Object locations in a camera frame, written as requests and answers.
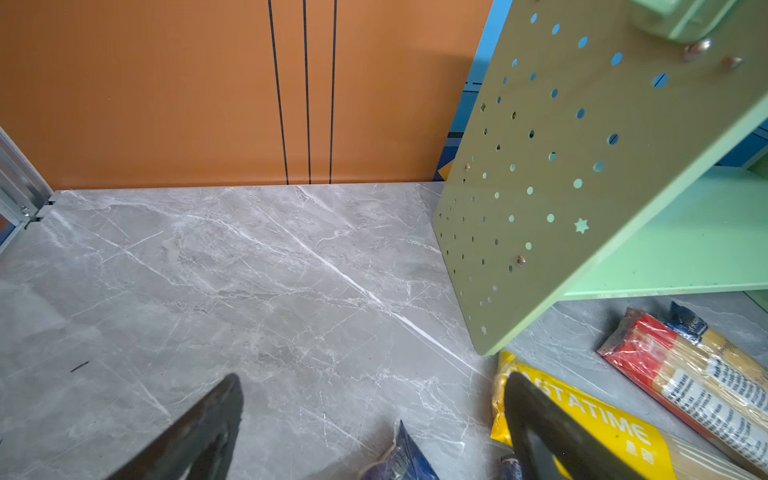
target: blue package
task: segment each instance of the blue package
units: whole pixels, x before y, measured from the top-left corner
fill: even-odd
[[[523,480],[523,469],[514,455],[502,457],[502,474],[499,480]]]
[[[694,345],[701,343],[701,336],[710,328],[700,316],[684,306],[672,302],[671,319],[664,322],[677,335]]]
[[[359,480],[440,480],[422,451],[400,421],[392,446],[374,464],[366,467]]]

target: circular hole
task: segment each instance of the circular hole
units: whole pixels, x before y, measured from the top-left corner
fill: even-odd
[[[667,84],[667,80],[669,79],[670,78],[665,73],[659,75],[658,77],[654,78],[654,88],[662,88]]]

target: yellow pasta package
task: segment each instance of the yellow pasta package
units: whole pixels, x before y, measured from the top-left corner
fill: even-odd
[[[504,390],[510,372],[519,372],[584,427],[624,463],[653,480],[756,480],[721,458],[662,432],[595,397],[531,368],[509,352],[501,352],[493,382],[494,422],[491,438],[513,446],[504,415]],[[562,466],[558,467],[564,475]]]

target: marble tile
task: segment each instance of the marble tile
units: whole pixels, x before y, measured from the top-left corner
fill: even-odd
[[[355,478],[398,419],[441,478],[495,478],[495,358],[435,242],[441,189],[64,192],[0,263],[0,478],[103,478],[228,372],[246,399],[230,478]],[[742,293],[678,299],[768,360]],[[558,303],[508,348],[707,448],[594,354],[627,305],[668,303]]]

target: perforated metal panel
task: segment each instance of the perforated metal panel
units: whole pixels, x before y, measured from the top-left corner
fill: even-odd
[[[615,0],[511,8],[434,218],[481,354],[768,116],[768,3],[740,2],[690,63],[630,13]]]

